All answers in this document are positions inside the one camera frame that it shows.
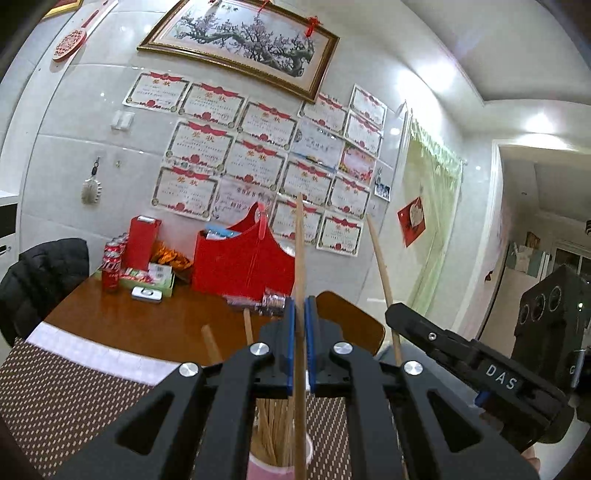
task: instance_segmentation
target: metal screw cap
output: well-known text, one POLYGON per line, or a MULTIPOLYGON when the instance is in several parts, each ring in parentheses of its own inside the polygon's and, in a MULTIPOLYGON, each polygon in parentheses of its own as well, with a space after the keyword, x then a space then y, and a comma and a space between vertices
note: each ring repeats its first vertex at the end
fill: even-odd
POLYGON ((404 364, 404 371, 409 375, 420 375, 423 373, 423 366, 419 362, 411 360, 404 364))
POLYGON ((266 355, 269 350, 270 348, 266 343, 258 342, 251 345, 251 353, 256 356, 266 355))
POLYGON ((333 346, 333 350, 339 355, 348 355, 353 351, 353 345, 348 342, 338 342, 333 346))
POLYGON ((199 373, 199 367, 196 364, 189 362, 186 364, 182 364, 178 368, 178 373, 180 373, 184 377, 194 377, 195 375, 197 375, 197 373, 199 373))

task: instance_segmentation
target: red decorative fan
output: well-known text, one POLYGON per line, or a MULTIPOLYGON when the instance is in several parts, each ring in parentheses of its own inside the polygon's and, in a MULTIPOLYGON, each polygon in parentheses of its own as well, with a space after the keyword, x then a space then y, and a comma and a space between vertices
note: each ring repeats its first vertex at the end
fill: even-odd
POLYGON ((61 42, 58 43, 56 49, 53 52, 53 61, 61 62, 67 60, 72 54, 74 54, 78 48, 80 48, 86 41, 87 32, 86 27, 92 22, 95 17, 105 9, 105 6, 109 3, 109 0, 105 0, 101 6, 94 11, 94 13, 88 17, 88 19, 79 27, 72 30, 61 42))

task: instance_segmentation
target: das logo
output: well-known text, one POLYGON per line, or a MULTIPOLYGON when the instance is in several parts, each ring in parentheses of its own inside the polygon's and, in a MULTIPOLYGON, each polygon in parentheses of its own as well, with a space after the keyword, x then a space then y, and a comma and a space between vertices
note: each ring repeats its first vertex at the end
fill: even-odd
POLYGON ((507 390, 513 390, 519 382, 519 379, 512 376, 512 374, 497 368, 496 365, 490 365, 486 370, 486 374, 489 377, 495 379, 495 382, 504 385, 507 390))

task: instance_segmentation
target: red greeting card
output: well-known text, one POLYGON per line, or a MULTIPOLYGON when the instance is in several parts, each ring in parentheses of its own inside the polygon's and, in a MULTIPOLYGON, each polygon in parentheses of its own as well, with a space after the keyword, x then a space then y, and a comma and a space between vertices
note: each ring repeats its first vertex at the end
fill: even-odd
POLYGON ((421 197, 415 198, 398 212, 404 243, 409 247, 425 231, 425 213, 421 197))

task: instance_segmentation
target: light switch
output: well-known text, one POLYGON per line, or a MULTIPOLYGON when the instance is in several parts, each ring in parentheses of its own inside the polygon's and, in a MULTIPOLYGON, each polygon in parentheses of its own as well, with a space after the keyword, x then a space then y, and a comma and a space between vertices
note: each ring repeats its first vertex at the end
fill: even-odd
POLYGON ((111 128, 113 130, 121 130, 123 132, 129 131, 131 122, 134 120, 134 115, 135 114, 133 112, 117 110, 113 116, 113 120, 111 120, 111 128))

